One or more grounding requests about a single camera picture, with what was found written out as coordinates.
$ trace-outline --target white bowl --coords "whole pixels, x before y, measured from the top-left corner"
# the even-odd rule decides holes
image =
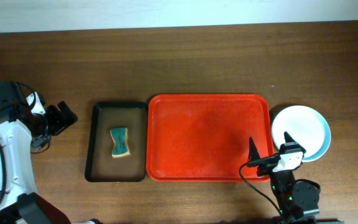
[[[287,107],[274,118],[272,136],[277,148],[285,143],[285,131],[306,149],[303,162],[319,159],[331,143],[331,131],[327,121],[316,110],[307,106]]]

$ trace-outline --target red tray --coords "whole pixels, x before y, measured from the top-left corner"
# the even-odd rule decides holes
[[[149,103],[148,175],[157,181],[240,182],[249,138],[261,157],[273,154],[269,108],[253,94],[168,94]],[[244,168],[253,182],[256,168]]]

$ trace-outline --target black tray rim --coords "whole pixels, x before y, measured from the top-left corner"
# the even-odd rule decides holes
[[[144,180],[146,176],[146,168],[144,169],[144,174],[141,179],[133,180],[133,181],[95,181],[91,178],[92,173],[92,163],[93,163],[93,153],[94,153],[94,144],[96,139],[96,129],[98,127],[98,117],[99,111],[103,108],[140,108],[147,110],[147,104],[141,101],[100,101],[94,104],[92,110],[92,120],[91,120],[91,131],[89,134],[89,146],[88,146],[88,155],[86,157],[86,165],[85,165],[85,179],[88,182],[98,183],[98,182],[141,182]]]

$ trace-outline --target green sponge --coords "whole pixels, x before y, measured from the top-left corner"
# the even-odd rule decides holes
[[[114,142],[114,147],[112,149],[111,156],[113,158],[129,156],[130,152],[128,147],[128,129],[114,128],[110,130],[110,135],[112,141]]]

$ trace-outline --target wooden table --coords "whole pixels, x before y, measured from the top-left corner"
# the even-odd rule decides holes
[[[321,184],[319,218],[358,223],[358,21],[0,34],[0,81],[19,80],[78,122],[32,156],[45,199],[72,221],[214,223],[276,216],[242,183],[89,183],[92,106],[157,93],[257,93],[315,108],[333,140],[295,172]],[[273,197],[268,183],[257,188]]]

